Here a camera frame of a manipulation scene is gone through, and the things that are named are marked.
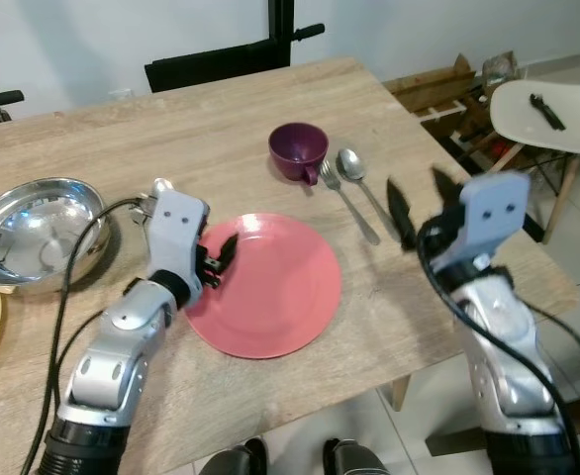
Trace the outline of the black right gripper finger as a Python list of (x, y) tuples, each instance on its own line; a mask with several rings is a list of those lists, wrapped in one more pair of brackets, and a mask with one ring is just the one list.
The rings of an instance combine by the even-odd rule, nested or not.
[(417, 226), (412, 221), (408, 200), (393, 178), (386, 180), (386, 195), (391, 222), (398, 232), (400, 245), (404, 250), (416, 249)]
[(438, 166), (431, 168), (435, 190), (445, 208), (460, 207), (463, 185)]

